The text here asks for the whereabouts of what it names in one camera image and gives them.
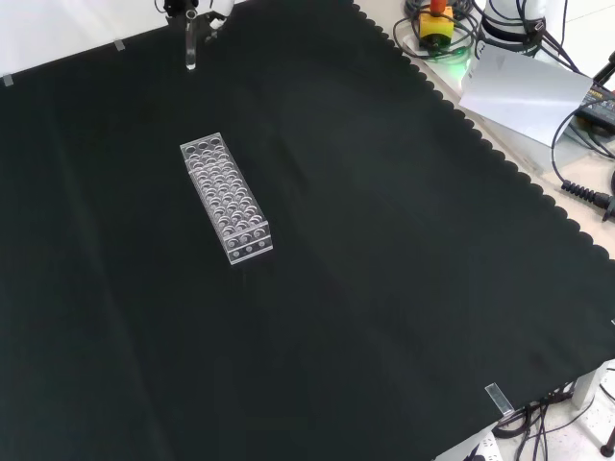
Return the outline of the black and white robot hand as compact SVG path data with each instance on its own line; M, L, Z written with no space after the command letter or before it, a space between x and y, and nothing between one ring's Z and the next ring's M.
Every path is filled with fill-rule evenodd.
M210 41L217 37L231 15L235 0L164 0L162 7L155 1L158 12L166 16L169 26L192 33L195 40Z

